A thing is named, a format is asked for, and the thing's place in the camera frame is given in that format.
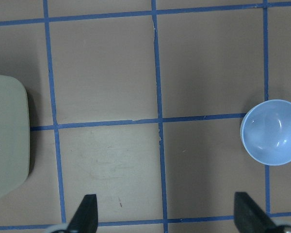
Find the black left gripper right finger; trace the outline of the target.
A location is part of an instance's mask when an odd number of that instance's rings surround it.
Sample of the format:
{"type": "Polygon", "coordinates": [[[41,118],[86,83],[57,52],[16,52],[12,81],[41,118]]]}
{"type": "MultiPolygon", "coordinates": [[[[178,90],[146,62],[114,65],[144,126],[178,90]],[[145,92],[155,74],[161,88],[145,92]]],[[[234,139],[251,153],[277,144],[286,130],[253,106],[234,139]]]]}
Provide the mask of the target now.
{"type": "Polygon", "coordinates": [[[235,192],[233,216],[240,233],[291,233],[291,223],[272,220],[246,192],[235,192]]]}

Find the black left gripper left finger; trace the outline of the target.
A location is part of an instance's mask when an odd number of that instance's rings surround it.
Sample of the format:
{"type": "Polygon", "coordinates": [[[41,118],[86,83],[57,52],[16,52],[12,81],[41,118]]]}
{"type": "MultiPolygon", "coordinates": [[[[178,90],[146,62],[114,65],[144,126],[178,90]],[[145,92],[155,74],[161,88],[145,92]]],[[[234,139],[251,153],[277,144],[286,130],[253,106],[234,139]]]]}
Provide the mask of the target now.
{"type": "Polygon", "coordinates": [[[96,194],[85,195],[67,226],[67,233],[95,233],[98,228],[96,194]]]}

